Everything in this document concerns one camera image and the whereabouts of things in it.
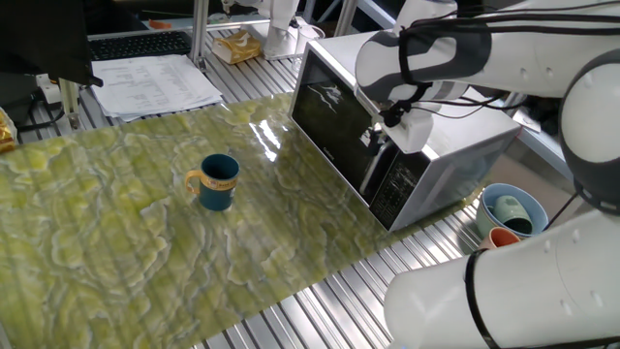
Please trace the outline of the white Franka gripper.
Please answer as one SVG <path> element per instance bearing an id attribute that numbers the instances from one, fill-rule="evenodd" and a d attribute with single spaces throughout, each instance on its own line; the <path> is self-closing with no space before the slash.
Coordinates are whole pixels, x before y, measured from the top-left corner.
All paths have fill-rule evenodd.
<path id="1" fill-rule="evenodd" d="M 432 104 L 413 104 L 409 111 L 403 112 L 388 111 L 381 122 L 383 130 L 369 130 L 369 155 L 376 156 L 379 153 L 386 142 L 384 132 L 403 153 L 420 152 L 433 128 L 433 113 Z"/>

